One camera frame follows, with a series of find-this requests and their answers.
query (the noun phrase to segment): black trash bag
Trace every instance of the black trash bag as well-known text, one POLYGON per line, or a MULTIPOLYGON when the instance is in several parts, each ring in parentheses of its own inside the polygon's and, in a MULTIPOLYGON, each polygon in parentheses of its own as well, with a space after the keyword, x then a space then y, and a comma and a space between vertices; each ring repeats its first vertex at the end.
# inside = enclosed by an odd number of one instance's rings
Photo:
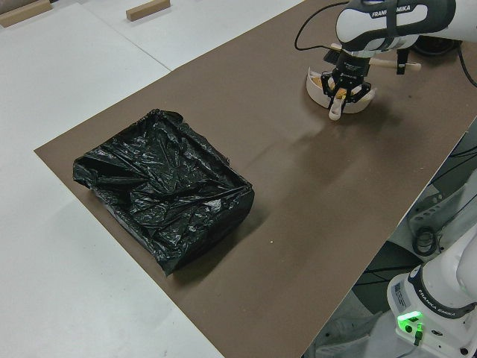
POLYGON ((162 110, 76 159, 73 178, 94 191, 166 275, 237 227, 254 197, 227 158, 180 114, 162 110))

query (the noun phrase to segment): brown mat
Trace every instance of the brown mat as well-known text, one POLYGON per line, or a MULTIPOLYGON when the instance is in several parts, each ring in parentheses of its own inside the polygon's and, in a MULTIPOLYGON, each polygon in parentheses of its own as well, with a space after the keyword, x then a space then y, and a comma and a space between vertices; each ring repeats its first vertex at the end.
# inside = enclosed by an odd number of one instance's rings
MULTIPOLYGON (((309 66, 331 66, 320 50, 293 48, 324 4, 299 4, 37 149, 226 358, 299 357, 477 113, 449 56, 417 74, 372 69, 378 98, 331 122, 304 87, 309 66), (72 181, 73 159, 153 108, 181 113, 256 191, 240 229, 168 279, 72 181)), ((336 14, 317 18, 302 44, 335 42, 336 14)))

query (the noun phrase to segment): brown table surface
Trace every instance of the brown table surface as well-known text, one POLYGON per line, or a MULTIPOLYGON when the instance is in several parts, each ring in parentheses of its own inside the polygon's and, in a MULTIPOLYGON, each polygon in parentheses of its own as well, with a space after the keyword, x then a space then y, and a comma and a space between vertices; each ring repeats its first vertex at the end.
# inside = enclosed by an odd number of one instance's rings
MULTIPOLYGON (((324 4, 299 4, 37 149, 226 358, 299 357, 477 113, 453 54, 414 57, 423 70, 404 76, 371 69, 377 98, 330 121, 304 83, 309 66, 332 67, 323 51, 293 47, 324 4), (72 181, 76 157, 153 108, 181 113, 256 191, 233 235, 168 278, 72 181)), ((301 45, 335 42, 337 11, 316 18, 301 45)), ((468 58, 474 50, 464 47, 468 58)))

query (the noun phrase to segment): box covered with black plastic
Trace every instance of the box covered with black plastic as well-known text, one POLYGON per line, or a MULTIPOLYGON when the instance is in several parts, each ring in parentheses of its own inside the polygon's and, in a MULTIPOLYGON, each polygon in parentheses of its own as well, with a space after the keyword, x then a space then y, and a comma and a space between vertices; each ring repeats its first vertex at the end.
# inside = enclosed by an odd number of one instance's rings
POLYGON ((73 177, 98 196, 165 274, 237 227, 254 196, 251 184, 180 114, 162 110, 77 158, 73 177))

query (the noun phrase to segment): wooden block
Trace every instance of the wooden block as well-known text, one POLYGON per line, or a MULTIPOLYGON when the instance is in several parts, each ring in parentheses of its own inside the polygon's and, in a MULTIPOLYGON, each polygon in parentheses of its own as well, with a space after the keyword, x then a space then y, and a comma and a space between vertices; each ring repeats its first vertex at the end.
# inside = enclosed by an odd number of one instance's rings
POLYGON ((151 15, 152 13, 156 13, 157 11, 167 9, 170 6, 170 0, 153 0, 146 4, 129 9, 128 11, 126 11, 126 17, 130 21, 136 21, 137 19, 141 19, 142 17, 151 15))
POLYGON ((51 10, 51 4, 49 0, 38 0, 31 4, 19 7, 18 9, 8 11, 0 15, 0 25, 4 28, 14 25, 17 22, 21 22, 26 19, 30 19, 40 13, 44 13, 51 10))

